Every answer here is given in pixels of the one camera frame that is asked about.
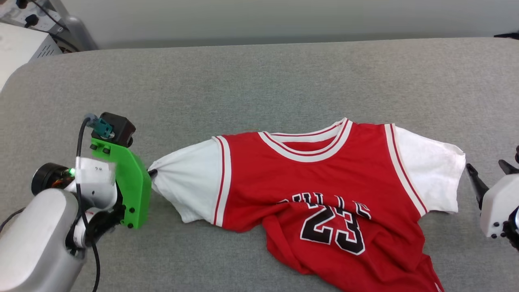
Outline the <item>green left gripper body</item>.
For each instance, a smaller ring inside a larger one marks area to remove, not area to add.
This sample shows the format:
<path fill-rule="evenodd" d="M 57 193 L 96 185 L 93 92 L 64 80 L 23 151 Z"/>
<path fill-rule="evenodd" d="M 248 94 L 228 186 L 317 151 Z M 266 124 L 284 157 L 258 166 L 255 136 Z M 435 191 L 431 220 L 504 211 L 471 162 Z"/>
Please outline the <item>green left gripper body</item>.
<path fill-rule="evenodd" d="M 148 219 L 151 177 L 141 159 L 129 148 L 96 138 L 91 139 L 92 154 L 115 163 L 116 198 L 113 215 L 116 222 L 139 229 Z"/>

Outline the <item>white partition panel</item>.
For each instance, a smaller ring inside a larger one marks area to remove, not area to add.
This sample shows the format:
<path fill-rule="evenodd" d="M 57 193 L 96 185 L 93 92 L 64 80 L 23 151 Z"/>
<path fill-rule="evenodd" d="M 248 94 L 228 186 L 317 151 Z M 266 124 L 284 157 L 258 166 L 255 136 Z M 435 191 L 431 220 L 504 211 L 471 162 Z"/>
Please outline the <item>white partition panel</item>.
<path fill-rule="evenodd" d="M 519 31 L 519 0 L 49 0 L 98 49 L 290 44 Z"/>

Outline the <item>white power strip black plugs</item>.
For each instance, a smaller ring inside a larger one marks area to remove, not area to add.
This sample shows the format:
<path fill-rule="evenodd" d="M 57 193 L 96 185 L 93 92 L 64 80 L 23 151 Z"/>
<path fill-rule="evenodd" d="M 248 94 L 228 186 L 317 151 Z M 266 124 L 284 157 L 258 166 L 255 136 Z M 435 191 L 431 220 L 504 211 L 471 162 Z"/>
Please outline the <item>white power strip black plugs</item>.
<path fill-rule="evenodd" d="M 60 28 L 33 2 L 28 1 L 25 8 L 20 8 L 17 2 L 18 0 L 0 0 L 0 21 L 24 27 L 26 26 L 26 18 L 30 15 L 36 15 L 38 22 L 35 26 L 30 26 L 30 28 L 46 32 Z"/>

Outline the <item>white box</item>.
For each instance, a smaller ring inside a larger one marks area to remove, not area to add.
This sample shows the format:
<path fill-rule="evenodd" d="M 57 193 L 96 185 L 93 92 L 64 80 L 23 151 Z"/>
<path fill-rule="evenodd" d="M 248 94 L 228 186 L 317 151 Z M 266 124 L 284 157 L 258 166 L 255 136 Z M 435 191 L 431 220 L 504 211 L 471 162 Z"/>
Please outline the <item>white box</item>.
<path fill-rule="evenodd" d="M 62 50 L 48 33 L 0 23 L 0 91 L 21 66 L 61 54 Z"/>

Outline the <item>grey partition foot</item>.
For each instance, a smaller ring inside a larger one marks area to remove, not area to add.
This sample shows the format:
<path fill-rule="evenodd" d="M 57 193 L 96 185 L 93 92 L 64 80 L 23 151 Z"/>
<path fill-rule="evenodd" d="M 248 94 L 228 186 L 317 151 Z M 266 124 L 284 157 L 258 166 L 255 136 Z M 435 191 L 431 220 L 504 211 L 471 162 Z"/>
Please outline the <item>grey partition foot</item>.
<path fill-rule="evenodd" d="M 98 50 L 98 45 L 87 31 L 85 24 L 79 18 L 73 15 L 67 15 L 64 18 L 64 22 L 71 32 L 71 35 L 85 51 Z"/>

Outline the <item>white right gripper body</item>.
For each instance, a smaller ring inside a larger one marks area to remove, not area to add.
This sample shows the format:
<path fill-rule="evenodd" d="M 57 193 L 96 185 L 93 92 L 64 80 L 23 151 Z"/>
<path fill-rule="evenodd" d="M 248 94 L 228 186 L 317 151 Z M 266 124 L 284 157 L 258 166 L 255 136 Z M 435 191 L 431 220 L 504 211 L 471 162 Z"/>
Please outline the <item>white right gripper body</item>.
<path fill-rule="evenodd" d="M 519 174 L 508 174 L 483 197 L 480 227 L 485 237 L 504 233 L 505 223 L 519 235 Z"/>

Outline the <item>red and white basketball jersey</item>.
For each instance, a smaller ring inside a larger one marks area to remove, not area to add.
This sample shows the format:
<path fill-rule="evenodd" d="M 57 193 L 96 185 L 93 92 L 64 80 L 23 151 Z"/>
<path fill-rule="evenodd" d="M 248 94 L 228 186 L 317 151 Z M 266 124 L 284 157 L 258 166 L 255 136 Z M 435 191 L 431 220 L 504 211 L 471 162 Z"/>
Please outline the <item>red and white basketball jersey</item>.
<path fill-rule="evenodd" d="M 395 124 L 218 135 L 154 161 L 184 223 L 261 224 L 267 249 L 343 292 L 444 292 L 419 220 L 458 212 L 465 153 Z"/>

